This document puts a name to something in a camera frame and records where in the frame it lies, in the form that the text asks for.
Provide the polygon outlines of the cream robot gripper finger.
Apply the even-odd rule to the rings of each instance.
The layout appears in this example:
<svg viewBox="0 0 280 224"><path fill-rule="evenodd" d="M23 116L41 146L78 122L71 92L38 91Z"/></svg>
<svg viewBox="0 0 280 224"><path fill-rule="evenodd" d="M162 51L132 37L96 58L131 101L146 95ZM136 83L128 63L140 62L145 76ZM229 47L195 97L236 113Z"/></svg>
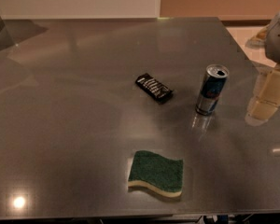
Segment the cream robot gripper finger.
<svg viewBox="0 0 280 224"><path fill-rule="evenodd" d="M248 105L248 116L259 121L270 119L280 107L280 64L263 67Z"/></svg>

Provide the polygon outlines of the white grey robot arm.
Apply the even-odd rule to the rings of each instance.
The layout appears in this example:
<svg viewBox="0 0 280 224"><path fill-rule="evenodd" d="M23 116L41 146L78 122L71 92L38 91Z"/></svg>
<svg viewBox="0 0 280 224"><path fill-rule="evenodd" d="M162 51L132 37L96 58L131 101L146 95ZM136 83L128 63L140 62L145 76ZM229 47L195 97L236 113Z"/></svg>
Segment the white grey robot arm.
<svg viewBox="0 0 280 224"><path fill-rule="evenodd" d="M247 108L248 118L264 122L280 107L280 10L246 44L252 48L264 48L266 58L276 63L276 67L269 72L259 73L254 97Z"/></svg>

